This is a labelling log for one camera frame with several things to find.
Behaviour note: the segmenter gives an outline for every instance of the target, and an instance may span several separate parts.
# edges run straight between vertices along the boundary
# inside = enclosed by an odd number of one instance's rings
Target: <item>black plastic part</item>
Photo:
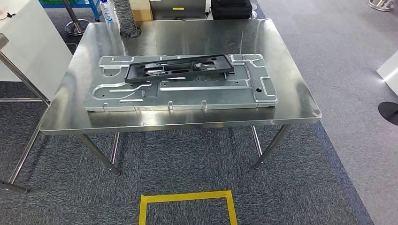
[[[382,102],[379,104],[379,113],[388,122],[398,125],[398,104],[393,102]]]
[[[221,5],[218,0],[211,0],[212,15],[214,20],[241,20],[250,19],[252,5],[247,0],[245,4]]]
[[[206,55],[173,60],[133,63],[124,79],[126,83],[228,73],[234,67],[225,55]]]

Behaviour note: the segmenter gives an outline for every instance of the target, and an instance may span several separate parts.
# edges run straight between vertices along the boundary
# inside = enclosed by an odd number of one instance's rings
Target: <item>black box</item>
[[[231,4],[220,5],[220,0],[211,0],[212,15],[214,20],[239,20],[249,19],[252,15],[252,5],[249,0],[246,3],[236,4],[229,0]]]
[[[248,0],[218,0],[220,6],[244,6]]]

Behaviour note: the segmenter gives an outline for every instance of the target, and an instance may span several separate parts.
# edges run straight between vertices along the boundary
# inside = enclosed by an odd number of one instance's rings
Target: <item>yellow floor marking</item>
[[[237,225],[234,201],[232,199],[231,191],[210,191],[210,192],[197,192],[197,193],[186,193],[186,194],[175,194],[175,195],[152,195],[152,196],[141,195],[138,224],[145,225],[146,205],[148,203],[178,202],[178,201],[190,201],[190,200],[200,200],[200,199],[210,199],[210,198],[226,198],[228,214],[230,216],[230,223],[231,225]]]

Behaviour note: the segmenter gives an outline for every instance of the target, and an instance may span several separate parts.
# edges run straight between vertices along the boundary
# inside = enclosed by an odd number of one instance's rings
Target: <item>flexible duct hose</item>
[[[120,35],[123,38],[138,37],[141,34],[141,29],[136,25],[129,0],[113,0],[113,2],[119,19]]]

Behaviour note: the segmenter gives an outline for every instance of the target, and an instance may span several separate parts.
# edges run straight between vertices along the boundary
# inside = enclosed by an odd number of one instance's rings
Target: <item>table top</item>
[[[87,27],[40,131],[47,135],[171,128],[221,128],[315,123],[321,111],[272,20],[138,23],[138,38],[121,39],[116,24]],[[228,110],[88,112],[83,102],[100,57],[106,55],[262,54],[279,102],[275,107]]]

